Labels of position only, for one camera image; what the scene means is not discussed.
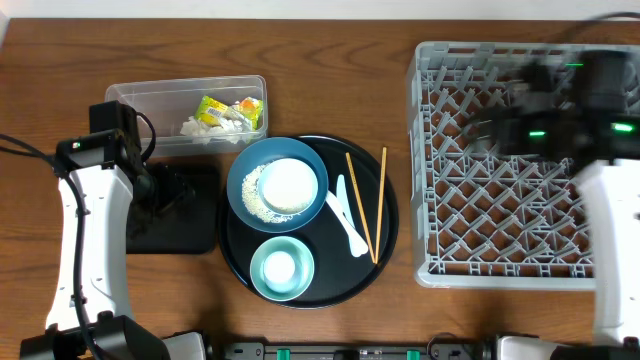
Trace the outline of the yellow green snack wrapper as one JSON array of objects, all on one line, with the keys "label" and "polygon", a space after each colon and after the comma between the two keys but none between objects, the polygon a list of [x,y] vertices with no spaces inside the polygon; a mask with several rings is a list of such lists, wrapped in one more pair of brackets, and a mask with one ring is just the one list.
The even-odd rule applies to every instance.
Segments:
[{"label": "yellow green snack wrapper", "polygon": [[263,101],[253,97],[226,105],[212,97],[204,96],[196,110],[195,119],[212,127],[220,126],[240,132],[253,131],[258,128],[258,120],[263,110]]}]

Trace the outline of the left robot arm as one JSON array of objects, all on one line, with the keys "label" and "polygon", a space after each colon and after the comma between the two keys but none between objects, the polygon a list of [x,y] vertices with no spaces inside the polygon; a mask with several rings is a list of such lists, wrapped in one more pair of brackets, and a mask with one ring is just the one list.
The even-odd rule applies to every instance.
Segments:
[{"label": "left robot arm", "polygon": [[218,171],[149,164],[155,146],[138,130],[147,119],[118,101],[92,105],[89,134],[48,158],[63,203],[60,269],[45,332],[22,341],[21,358],[212,358],[203,332],[161,339],[130,305],[128,254],[202,254],[215,240]]}]

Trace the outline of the wooden chopstick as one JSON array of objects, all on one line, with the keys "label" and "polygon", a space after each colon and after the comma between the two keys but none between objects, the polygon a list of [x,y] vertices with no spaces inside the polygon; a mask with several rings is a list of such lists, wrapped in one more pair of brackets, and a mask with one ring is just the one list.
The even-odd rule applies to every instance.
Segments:
[{"label": "wooden chopstick", "polygon": [[380,179],[379,179],[379,197],[377,207],[377,219],[376,219],[376,237],[375,237],[375,263],[379,264],[380,259],[380,244],[382,233],[382,217],[384,209],[384,192],[386,184],[386,166],[387,166],[387,147],[382,147],[381,161],[380,161]]},{"label": "wooden chopstick", "polygon": [[358,206],[358,211],[359,211],[359,214],[360,214],[360,218],[361,218],[361,222],[362,222],[362,226],[363,226],[363,230],[364,230],[365,239],[366,239],[366,243],[367,243],[367,246],[368,246],[369,254],[370,254],[372,263],[374,265],[377,265],[377,258],[376,258],[376,255],[375,255],[375,252],[374,252],[374,248],[373,248],[373,245],[372,245],[372,241],[371,241],[368,222],[367,222],[367,219],[366,219],[366,213],[364,211],[364,206],[363,206],[361,195],[360,195],[360,191],[359,191],[359,186],[358,186],[357,177],[356,177],[356,174],[355,174],[355,169],[354,169],[353,162],[352,162],[352,157],[351,157],[351,154],[349,152],[345,153],[345,157],[346,157],[346,162],[347,162],[347,166],[348,166],[348,169],[349,169],[349,174],[350,174],[352,186],[353,186],[353,189],[354,189],[356,203],[357,203],[357,206]]}]

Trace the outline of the right wooden chopstick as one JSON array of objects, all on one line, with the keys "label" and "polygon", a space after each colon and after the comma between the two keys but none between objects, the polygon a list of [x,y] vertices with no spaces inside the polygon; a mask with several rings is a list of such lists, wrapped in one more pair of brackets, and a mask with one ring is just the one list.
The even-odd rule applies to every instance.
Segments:
[{"label": "right wooden chopstick", "polygon": [[381,161],[380,161],[380,179],[379,179],[379,197],[377,207],[377,219],[376,219],[376,237],[375,237],[375,263],[379,264],[380,259],[380,244],[382,233],[382,217],[384,209],[384,192],[386,184],[386,166],[387,166],[387,147],[382,147]]}]

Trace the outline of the left wooden chopstick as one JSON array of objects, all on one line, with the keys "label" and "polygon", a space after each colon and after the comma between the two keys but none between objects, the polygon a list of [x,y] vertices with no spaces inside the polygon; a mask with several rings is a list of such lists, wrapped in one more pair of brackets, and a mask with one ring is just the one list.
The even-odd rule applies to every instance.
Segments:
[{"label": "left wooden chopstick", "polygon": [[360,214],[360,218],[361,218],[361,222],[362,222],[362,226],[363,226],[363,230],[364,230],[365,239],[366,239],[366,243],[367,243],[367,246],[368,246],[369,254],[370,254],[372,263],[374,265],[377,265],[377,258],[376,258],[376,255],[375,255],[375,252],[374,252],[374,248],[373,248],[373,245],[372,245],[372,241],[371,241],[368,222],[367,222],[367,219],[366,219],[366,213],[364,211],[364,206],[363,206],[361,195],[360,195],[360,191],[359,191],[359,186],[358,186],[357,177],[356,177],[356,174],[355,174],[355,169],[354,169],[353,162],[352,162],[352,157],[351,157],[351,154],[349,152],[345,153],[345,157],[346,157],[346,162],[347,162],[347,166],[348,166],[348,169],[349,169],[349,174],[350,174],[352,186],[353,186],[353,189],[354,189],[356,203],[357,203],[357,206],[358,206],[358,211],[359,211],[359,214]]}]

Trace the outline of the small light blue cup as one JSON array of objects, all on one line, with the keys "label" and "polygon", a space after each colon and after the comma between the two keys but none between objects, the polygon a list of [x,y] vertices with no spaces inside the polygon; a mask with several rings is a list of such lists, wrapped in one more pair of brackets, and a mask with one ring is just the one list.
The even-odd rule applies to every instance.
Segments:
[{"label": "small light blue cup", "polygon": [[295,273],[295,261],[285,251],[271,253],[263,263],[264,281],[275,292],[284,293],[293,289]]}]

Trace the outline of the round black serving tray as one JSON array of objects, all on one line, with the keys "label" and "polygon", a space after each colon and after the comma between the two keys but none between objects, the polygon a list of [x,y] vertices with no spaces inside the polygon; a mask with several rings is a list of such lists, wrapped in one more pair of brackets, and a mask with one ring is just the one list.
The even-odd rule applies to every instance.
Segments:
[{"label": "round black serving tray", "polygon": [[[380,164],[366,150],[341,138],[303,135],[296,139],[313,148],[322,158],[329,179],[328,190],[336,189],[337,177],[345,176],[347,195],[358,231],[363,230],[357,209],[345,153],[352,157],[370,235],[376,234]],[[227,192],[219,203],[219,245],[231,271],[251,292],[250,260],[257,248],[270,238],[287,235],[302,241],[311,251],[315,271],[310,287],[298,298],[284,303],[292,308],[322,308],[346,301],[366,289],[382,272],[392,256],[399,226],[398,204],[391,180],[386,179],[379,264],[368,255],[350,254],[348,237],[338,219],[325,205],[307,225],[285,233],[265,233],[244,224],[229,206]]]}]

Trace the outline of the dark blue plate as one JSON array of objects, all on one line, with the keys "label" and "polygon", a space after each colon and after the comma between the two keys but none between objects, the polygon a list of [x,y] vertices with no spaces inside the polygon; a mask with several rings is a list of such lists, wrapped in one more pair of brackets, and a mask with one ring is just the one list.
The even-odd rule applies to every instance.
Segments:
[{"label": "dark blue plate", "polygon": [[[242,182],[256,167],[283,158],[301,160],[314,171],[318,180],[318,195],[309,208],[294,215],[291,220],[267,223],[251,214],[244,205]],[[265,233],[285,233],[304,227],[320,213],[325,204],[328,186],[326,166],[313,148],[295,138],[271,137],[251,144],[236,157],[228,173],[226,192],[230,208],[244,224]]]}]

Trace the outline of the white tissue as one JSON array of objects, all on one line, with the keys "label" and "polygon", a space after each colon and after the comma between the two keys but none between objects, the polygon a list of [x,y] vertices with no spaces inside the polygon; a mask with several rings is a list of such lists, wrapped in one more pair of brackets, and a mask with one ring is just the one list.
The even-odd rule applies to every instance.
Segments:
[{"label": "white tissue", "polygon": [[236,144],[245,130],[244,123],[240,120],[221,118],[218,125],[209,125],[190,116],[182,124],[180,134],[194,137],[193,142],[196,144],[208,144],[217,136],[227,137],[228,142]]}]

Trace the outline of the clear plastic waste bin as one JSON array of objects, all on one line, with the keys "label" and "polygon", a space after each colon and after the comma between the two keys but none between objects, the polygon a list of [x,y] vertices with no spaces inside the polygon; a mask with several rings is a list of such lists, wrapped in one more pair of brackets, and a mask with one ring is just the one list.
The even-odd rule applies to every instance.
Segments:
[{"label": "clear plastic waste bin", "polygon": [[149,118],[156,131],[155,157],[236,153],[267,136],[267,108],[253,131],[183,134],[183,124],[195,115],[205,96],[226,105],[248,97],[266,102],[266,81],[259,75],[240,75],[121,83],[107,88],[105,100],[117,100]]}]

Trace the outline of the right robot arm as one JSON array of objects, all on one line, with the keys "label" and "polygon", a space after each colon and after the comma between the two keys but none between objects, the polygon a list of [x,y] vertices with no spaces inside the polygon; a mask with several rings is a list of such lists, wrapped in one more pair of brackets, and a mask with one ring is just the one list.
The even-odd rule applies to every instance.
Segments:
[{"label": "right robot arm", "polygon": [[549,67],[519,70],[524,89],[509,107],[474,114],[463,133],[502,156],[570,158],[595,258],[595,315],[589,345],[501,335],[492,359],[636,359],[639,356],[639,118],[626,105],[632,55],[617,50],[577,54],[569,105],[554,102]]}]

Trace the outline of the grey dishwasher rack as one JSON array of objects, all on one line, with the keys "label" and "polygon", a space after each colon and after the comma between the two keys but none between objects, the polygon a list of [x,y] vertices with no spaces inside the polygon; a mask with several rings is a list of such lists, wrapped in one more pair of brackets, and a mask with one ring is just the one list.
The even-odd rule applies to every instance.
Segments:
[{"label": "grey dishwasher rack", "polygon": [[423,42],[407,73],[414,275],[426,287],[595,290],[595,258],[570,158],[476,149],[469,118],[512,103],[518,70],[537,60],[566,108],[578,53],[629,52],[626,105],[639,118],[632,45]]}]

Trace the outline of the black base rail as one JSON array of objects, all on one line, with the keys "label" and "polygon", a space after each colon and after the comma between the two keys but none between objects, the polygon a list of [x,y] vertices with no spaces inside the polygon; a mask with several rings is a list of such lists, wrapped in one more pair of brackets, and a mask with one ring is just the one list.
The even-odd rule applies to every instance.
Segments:
[{"label": "black base rail", "polygon": [[435,340],[420,345],[371,344],[263,344],[225,345],[217,355],[223,360],[491,360],[494,346],[488,342],[466,343],[454,339]]}]

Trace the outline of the light blue rice bowl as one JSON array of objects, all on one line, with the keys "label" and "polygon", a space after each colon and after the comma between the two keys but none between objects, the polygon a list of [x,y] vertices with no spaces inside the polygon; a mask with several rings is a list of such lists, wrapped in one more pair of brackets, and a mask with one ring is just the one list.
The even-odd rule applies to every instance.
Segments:
[{"label": "light blue rice bowl", "polygon": [[268,164],[257,182],[266,207],[280,215],[296,215],[311,206],[318,193],[318,180],[305,162],[283,158]]}]

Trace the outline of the white plastic spoon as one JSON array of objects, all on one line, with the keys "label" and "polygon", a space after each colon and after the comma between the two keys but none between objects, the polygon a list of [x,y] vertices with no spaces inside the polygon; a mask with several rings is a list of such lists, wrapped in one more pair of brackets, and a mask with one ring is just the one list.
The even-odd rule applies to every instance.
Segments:
[{"label": "white plastic spoon", "polygon": [[360,257],[366,254],[368,252],[368,245],[354,226],[347,220],[337,197],[332,192],[328,192],[326,194],[325,202],[330,207],[347,234],[351,255],[353,257]]}]

